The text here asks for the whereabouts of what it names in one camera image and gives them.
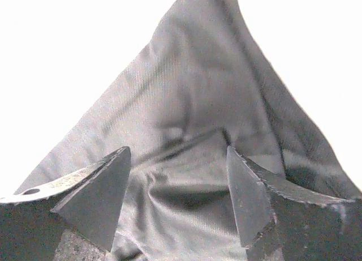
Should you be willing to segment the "black t-shirt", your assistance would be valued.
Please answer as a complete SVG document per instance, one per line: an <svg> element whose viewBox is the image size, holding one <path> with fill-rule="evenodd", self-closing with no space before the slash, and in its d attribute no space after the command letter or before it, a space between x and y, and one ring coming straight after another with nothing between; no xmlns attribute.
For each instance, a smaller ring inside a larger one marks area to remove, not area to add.
<svg viewBox="0 0 362 261"><path fill-rule="evenodd" d="M122 146L132 167L108 260L245 260L228 147L306 189L361 199L257 46L238 0L176 0L149 44L19 191Z"/></svg>

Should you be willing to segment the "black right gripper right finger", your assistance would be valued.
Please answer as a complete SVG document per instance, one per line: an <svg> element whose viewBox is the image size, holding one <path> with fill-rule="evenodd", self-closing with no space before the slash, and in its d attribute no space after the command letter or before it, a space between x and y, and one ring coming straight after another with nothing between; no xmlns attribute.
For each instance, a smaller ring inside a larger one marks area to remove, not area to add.
<svg viewBox="0 0 362 261"><path fill-rule="evenodd" d="M361 199L294 184L227 149L236 227L248 260L360 260Z"/></svg>

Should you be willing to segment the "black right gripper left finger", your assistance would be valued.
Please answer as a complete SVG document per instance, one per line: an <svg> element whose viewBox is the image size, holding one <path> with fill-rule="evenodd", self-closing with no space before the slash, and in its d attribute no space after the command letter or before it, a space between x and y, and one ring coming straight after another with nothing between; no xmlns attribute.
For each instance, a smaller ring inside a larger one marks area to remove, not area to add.
<svg viewBox="0 0 362 261"><path fill-rule="evenodd" d="M100 161L1 199L2 260L104 260L131 168L122 147Z"/></svg>

